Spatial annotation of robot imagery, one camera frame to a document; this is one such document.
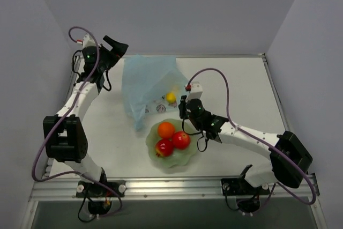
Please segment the orange fake orange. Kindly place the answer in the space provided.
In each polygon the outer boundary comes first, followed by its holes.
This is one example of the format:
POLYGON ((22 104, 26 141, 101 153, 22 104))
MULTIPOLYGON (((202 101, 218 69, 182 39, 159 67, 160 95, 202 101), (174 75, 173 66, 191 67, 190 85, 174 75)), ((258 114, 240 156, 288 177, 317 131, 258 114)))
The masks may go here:
POLYGON ((170 139, 175 133, 175 127, 170 122, 161 122, 158 125, 158 135, 162 139, 170 139))

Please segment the light blue plastic bag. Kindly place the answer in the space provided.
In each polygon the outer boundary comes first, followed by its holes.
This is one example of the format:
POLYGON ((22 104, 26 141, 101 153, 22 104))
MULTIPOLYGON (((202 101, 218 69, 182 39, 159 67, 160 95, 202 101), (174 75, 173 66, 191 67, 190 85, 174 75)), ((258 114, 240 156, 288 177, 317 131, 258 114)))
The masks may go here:
POLYGON ((164 97, 169 92, 176 96, 176 101, 167 106, 166 111, 176 108, 187 82, 177 67, 175 56, 126 58, 122 76, 123 103, 127 116, 133 118, 134 129, 142 129, 145 115, 157 113, 157 106, 167 103, 164 97))

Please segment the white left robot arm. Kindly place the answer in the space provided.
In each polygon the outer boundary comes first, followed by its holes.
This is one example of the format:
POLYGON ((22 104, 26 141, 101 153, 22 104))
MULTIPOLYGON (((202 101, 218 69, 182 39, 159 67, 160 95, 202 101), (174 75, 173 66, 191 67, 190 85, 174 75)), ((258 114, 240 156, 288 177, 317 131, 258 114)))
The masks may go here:
POLYGON ((88 155, 88 140, 82 121, 101 90, 111 90, 110 86, 104 86, 108 72, 129 47, 107 35, 103 40, 111 49, 97 45, 90 34, 76 41, 82 46, 80 56, 84 59, 83 71, 77 74, 73 92, 63 108, 56 115, 46 116, 43 120, 47 156, 68 165, 73 173, 82 176, 83 181, 89 182, 89 191, 95 196, 103 196, 107 192, 108 182, 103 168, 88 155))

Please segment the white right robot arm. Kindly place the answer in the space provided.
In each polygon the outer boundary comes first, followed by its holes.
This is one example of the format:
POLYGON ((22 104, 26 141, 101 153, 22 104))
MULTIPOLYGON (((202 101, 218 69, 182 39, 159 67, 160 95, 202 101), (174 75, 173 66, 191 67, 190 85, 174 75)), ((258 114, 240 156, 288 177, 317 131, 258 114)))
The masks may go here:
POLYGON ((232 125, 228 118, 207 111, 200 99, 189 99, 185 95, 178 108, 180 118, 189 120, 206 141, 242 147, 269 160, 267 165, 248 165, 243 170, 238 186, 244 193, 275 182, 296 189, 313 161, 309 151, 290 131, 272 134, 232 125))

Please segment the red fake apple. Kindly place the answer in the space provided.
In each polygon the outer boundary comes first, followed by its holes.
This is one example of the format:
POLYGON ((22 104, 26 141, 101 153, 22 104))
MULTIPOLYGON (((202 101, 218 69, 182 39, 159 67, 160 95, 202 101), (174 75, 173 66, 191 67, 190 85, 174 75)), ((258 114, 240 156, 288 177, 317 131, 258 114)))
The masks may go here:
POLYGON ((191 139, 190 136, 186 134, 184 131, 178 131, 174 133, 174 135, 172 136, 171 142, 174 148, 184 150, 190 145, 191 139))

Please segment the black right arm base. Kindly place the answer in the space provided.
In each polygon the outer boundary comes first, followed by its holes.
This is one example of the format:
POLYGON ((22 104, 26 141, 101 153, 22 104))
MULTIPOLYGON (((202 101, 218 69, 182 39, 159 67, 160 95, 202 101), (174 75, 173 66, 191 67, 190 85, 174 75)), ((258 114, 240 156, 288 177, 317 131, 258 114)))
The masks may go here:
POLYGON ((269 186, 266 186, 266 189, 262 186, 254 188, 245 180, 239 178, 221 179, 221 190, 229 210, 241 211, 244 214, 258 211, 262 206, 260 197, 270 194, 269 186), (236 198, 235 207, 229 204, 229 197, 236 198))

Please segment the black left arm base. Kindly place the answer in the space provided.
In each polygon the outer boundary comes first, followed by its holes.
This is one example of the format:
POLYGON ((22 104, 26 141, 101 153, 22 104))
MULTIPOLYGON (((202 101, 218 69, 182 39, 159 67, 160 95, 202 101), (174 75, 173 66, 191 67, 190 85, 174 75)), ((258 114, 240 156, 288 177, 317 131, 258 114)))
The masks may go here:
POLYGON ((79 181, 76 197, 81 198, 82 202, 78 219, 83 223, 90 223, 119 213, 123 207, 122 198, 125 191, 124 180, 108 181, 104 175, 98 183, 79 181))

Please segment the red fake pomegranate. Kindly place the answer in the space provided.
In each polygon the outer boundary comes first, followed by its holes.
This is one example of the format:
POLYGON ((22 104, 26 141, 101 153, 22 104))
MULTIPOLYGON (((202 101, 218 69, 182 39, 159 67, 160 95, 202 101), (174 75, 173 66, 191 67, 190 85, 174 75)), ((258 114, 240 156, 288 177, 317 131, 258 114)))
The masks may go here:
POLYGON ((161 139, 155 145, 157 157, 169 157, 173 154, 174 146, 169 139, 161 139))

